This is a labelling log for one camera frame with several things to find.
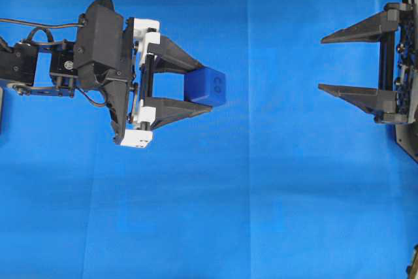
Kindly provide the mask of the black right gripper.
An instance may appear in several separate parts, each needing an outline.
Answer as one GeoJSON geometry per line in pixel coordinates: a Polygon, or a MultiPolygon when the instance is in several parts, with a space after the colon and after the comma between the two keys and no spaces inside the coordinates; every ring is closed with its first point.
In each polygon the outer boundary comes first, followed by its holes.
{"type": "Polygon", "coordinates": [[[413,5],[387,3],[383,12],[322,38],[321,44],[379,41],[380,90],[328,84],[318,88],[376,115],[376,123],[413,124],[417,122],[417,9],[413,5]],[[397,29],[400,38],[395,43],[397,29]]]}

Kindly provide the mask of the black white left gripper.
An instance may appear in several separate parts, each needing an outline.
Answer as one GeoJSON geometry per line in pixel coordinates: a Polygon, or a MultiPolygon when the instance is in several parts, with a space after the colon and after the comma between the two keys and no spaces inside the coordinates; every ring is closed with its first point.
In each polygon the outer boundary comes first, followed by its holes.
{"type": "Polygon", "coordinates": [[[123,52],[129,66],[123,85],[123,113],[113,124],[117,145],[146,147],[152,129],[211,112],[212,107],[162,97],[152,97],[153,73],[186,74],[204,68],[175,42],[159,32],[157,20],[129,18],[124,31],[123,52]]]}

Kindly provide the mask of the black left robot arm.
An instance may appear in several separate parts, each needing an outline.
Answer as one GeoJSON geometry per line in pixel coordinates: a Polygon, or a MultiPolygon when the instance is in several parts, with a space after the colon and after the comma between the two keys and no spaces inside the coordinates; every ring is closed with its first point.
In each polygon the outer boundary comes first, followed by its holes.
{"type": "Polygon", "coordinates": [[[29,35],[14,46],[1,41],[1,84],[19,95],[73,97],[75,91],[98,91],[103,102],[90,103],[109,110],[117,145],[145,148],[155,129],[211,112],[214,107],[207,101],[153,96],[156,73],[186,76],[211,71],[162,36],[157,20],[127,20],[114,69],[94,61],[77,65],[76,57],[86,51],[84,47],[55,41],[49,25],[32,26],[29,35]]]}

